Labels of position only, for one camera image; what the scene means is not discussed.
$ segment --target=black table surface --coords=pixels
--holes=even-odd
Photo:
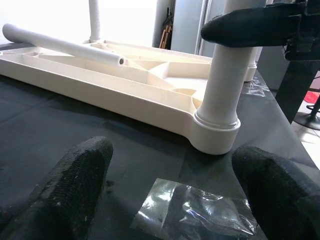
[[[204,154],[183,136],[2,75],[0,113],[0,208],[14,213],[69,148],[93,136],[113,143],[112,184],[99,200],[90,240],[156,239],[130,228],[156,178],[245,198],[231,164],[240,146],[316,168],[270,92],[240,96],[241,128],[224,155]],[[255,238],[266,239],[261,235]]]

